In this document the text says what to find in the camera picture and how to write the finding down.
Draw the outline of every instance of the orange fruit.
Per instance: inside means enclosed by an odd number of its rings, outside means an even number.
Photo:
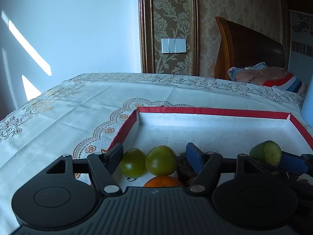
[[[157,176],[150,179],[143,187],[176,187],[183,184],[176,178],[168,176]]]

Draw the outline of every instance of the wooden headboard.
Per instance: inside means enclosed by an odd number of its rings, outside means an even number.
[[[229,80],[231,67],[245,68],[265,62],[268,66],[285,67],[282,45],[250,28],[216,17],[222,41],[214,77]]]

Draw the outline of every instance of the embroidered tablecloth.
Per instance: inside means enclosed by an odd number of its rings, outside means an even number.
[[[291,112],[312,134],[302,104],[295,93],[193,76],[90,73],[64,81],[0,122],[0,235],[18,227],[11,199],[20,186],[62,154],[105,152],[139,106]],[[85,175],[76,178],[89,182]]]

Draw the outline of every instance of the light blue object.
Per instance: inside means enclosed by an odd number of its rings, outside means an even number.
[[[306,98],[301,109],[301,115],[304,120],[311,126],[313,126],[313,84],[309,85],[308,92],[306,93]]]

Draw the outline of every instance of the bedding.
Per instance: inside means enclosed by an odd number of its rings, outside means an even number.
[[[264,62],[243,69],[232,67],[228,70],[228,75],[232,81],[274,87],[298,94],[306,94],[308,89],[306,84],[285,68],[268,67]]]
[[[18,228],[11,199],[20,186],[60,155],[105,152],[137,107],[291,112],[313,135],[302,104],[302,96],[278,88],[193,76],[90,73],[64,81],[0,121],[0,235]],[[90,183],[86,174],[76,178]]]

